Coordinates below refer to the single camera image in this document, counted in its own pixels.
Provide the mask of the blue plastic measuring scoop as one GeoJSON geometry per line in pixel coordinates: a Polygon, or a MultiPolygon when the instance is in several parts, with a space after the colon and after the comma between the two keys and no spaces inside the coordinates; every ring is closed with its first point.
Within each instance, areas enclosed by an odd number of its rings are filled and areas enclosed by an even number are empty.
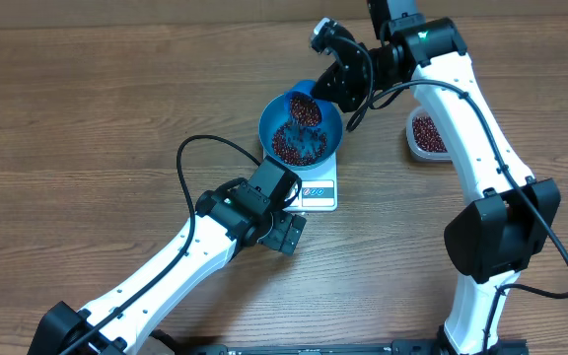
{"type": "Polygon", "coordinates": [[[314,86],[314,81],[303,80],[285,94],[285,109],[291,120],[302,127],[317,127],[322,122],[320,107],[311,96],[314,86]]]}

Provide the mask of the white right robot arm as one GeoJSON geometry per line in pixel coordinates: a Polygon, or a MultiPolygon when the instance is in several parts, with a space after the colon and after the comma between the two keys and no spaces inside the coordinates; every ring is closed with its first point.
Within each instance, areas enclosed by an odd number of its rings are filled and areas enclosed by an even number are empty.
{"type": "Polygon", "coordinates": [[[333,19],[315,27],[312,49],[335,60],[312,94],[349,113],[353,130],[369,109],[411,91],[444,142],[465,203],[444,232],[458,285],[429,351],[525,354],[526,343],[501,340],[497,324],[508,293],[544,245],[559,190],[550,179],[537,180],[507,141],[452,20],[428,21],[412,1],[372,1],[368,8],[377,48],[366,48],[333,19]]]}

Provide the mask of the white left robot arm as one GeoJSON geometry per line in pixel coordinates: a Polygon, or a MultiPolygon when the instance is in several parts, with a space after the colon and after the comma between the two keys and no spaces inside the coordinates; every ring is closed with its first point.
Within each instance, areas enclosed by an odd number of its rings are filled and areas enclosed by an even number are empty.
{"type": "Polygon", "coordinates": [[[32,354],[136,354],[185,296],[240,251],[263,244],[292,254],[306,224],[288,212],[301,178],[270,157],[250,178],[205,191],[177,235],[113,290],[40,320],[32,354]]]}

